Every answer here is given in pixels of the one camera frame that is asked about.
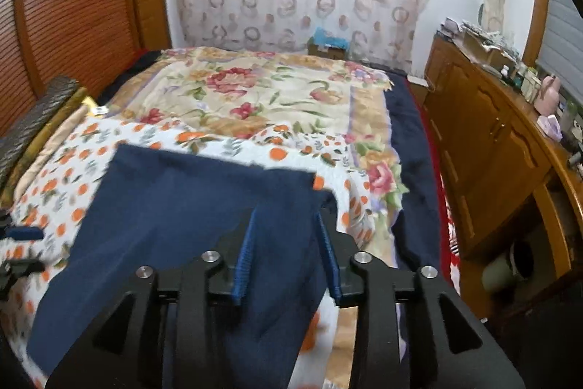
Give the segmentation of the navy blue printed t-shirt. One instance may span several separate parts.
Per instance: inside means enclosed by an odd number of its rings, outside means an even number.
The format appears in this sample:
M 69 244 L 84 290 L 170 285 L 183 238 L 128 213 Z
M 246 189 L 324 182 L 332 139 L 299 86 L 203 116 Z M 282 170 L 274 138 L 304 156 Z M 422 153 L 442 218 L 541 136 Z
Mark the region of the navy blue printed t-shirt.
M 240 325 L 225 338 L 238 388 L 284 388 L 325 292 L 316 233 L 334 196 L 305 172 L 228 167 L 225 180 L 187 199 L 197 167 L 172 152 L 118 147 L 79 230 L 67 268 L 40 300 L 29 344 L 53 372 L 91 320 L 142 265 L 180 267 L 232 231 L 246 210 L 255 222 L 253 258 Z

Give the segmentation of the orange fruit print bedsheet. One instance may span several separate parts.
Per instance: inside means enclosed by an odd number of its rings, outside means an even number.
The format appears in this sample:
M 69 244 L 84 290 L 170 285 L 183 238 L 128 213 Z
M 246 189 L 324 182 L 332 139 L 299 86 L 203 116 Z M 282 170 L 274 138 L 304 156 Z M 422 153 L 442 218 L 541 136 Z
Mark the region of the orange fruit print bedsheet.
M 40 276 L 12 290 L 2 318 L 12 350 L 39 388 L 46 386 L 47 375 L 39 367 L 39 357 L 32 355 L 29 339 L 40 300 L 55 277 L 67 268 L 85 212 L 118 145 L 124 143 L 140 150 L 172 152 L 189 164 L 195 158 L 203 159 L 197 167 L 203 177 L 187 181 L 186 191 L 178 194 L 182 199 L 190 198 L 196 186 L 210 191 L 220 180 L 234 184 L 236 178 L 227 170 L 230 166 L 242 171 L 260 166 L 312 173 L 314 188 L 331 191 L 336 198 L 339 230 L 350 234 L 359 247 L 369 248 L 381 258 L 394 258 L 389 227 L 400 208 L 383 200 L 396 193 L 392 161 L 383 161 L 388 179 L 376 184 L 341 135 L 295 133 L 282 123 L 250 139 L 239 139 L 203 133 L 171 121 L 146 125 L 88 118 L 64 140 L 48 140 L 16 185 L 12 216 L 21 225 L 43 228 L 43 240 L 23 244 L 10 240 L 1 247 L 6 258 L 40 257 L 48 263 Z

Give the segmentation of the dark circle patterned folded quilt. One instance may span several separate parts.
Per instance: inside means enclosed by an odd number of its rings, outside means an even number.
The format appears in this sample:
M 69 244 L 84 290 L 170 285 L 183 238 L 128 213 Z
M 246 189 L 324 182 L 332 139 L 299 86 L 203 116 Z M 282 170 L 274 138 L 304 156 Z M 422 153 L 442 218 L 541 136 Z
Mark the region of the dark circle patterned folded quilt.
M 46 93 L 1 138 L 1 208 L 10 208 L 15 190 L 39 152 L 88 96 L 77 80 L 56 77 Z

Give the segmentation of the grey waste bin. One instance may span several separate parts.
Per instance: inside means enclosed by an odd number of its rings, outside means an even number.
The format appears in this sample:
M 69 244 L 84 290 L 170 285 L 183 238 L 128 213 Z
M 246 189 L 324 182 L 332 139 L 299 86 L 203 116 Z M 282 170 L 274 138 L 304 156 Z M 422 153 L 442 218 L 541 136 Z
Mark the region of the grey waste bin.
M 535 258 L 529 243 L 514 243 L 503 254 L 486 265 L 481 275 L 483 289 L 497 292 L 515 282 L 526 282 L 535 273 Z

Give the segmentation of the wooden sideboard cabinet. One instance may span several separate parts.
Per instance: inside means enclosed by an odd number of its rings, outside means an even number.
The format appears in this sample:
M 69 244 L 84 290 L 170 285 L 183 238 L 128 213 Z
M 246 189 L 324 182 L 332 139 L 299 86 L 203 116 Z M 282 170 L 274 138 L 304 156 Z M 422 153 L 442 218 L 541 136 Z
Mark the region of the wooden sideboard cabinet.
M 423 103 L 437 140 L 461 254 L 461 296 L 479 317 L 504 308 L 482 284 L 486 267 L 523 241 L 533 276 L 525 302 L 582 267 L 582 180 L 568 153 L 537 126 L 524 98 L 435 35 Z

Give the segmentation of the floral cream blanket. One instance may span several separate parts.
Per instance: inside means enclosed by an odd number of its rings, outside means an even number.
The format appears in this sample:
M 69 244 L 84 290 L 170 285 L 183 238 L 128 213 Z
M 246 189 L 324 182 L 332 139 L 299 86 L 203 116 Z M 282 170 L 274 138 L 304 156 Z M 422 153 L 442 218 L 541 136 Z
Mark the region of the floral cream blanket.
M 387 232 L 408 188 L 391 144 L 387 73 L 317 56 L 187 47 L 143 54 L 101 93 L 115 116 L 294 147 L 361 173 L 356 239 Z

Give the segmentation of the louvered wooden wardrobe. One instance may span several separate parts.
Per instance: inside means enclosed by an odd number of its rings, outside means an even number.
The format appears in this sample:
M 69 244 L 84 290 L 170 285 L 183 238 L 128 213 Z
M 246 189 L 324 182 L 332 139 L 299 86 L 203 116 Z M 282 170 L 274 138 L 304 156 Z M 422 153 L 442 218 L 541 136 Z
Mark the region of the louvered wooden wardrobe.
M 170 44 L 165 0 L 1 0 L 1 129 L 55 77 L 98 96 L 139 54 Z

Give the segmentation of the pink kettle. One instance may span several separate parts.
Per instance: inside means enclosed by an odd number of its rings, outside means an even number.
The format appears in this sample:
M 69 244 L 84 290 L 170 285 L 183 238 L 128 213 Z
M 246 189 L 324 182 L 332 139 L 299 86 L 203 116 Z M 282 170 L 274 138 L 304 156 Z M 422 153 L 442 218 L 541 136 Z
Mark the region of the pink kettle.
M 559 104 L 561 82 L 555 75 L 548 75 L 541 82 L 533 107 L 541 116 L 554 114 Z

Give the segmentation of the cardboard box of clutter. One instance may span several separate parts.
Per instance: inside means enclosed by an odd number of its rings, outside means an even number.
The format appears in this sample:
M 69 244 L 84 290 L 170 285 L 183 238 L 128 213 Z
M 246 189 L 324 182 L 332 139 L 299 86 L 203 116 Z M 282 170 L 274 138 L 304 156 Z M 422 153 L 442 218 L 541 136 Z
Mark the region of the cardboard box of clutter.
M 494 42 L 488 32 L 478 26 L 461 23 L 459 49 L 474 63 L 488 65 L 501 71 L 504 66 L 513 68 L 518 60 L 499 42 Z

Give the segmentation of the grey window blind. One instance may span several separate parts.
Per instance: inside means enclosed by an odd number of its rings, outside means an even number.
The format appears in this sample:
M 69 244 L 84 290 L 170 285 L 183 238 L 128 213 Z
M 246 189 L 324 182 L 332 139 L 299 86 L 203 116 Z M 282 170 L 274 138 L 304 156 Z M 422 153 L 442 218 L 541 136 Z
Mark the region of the grey window blind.
M 579 104 L 583 94 L 583 21 L 572 0 L 548 0 L 543 43 L 537 65 L 558 76 Z

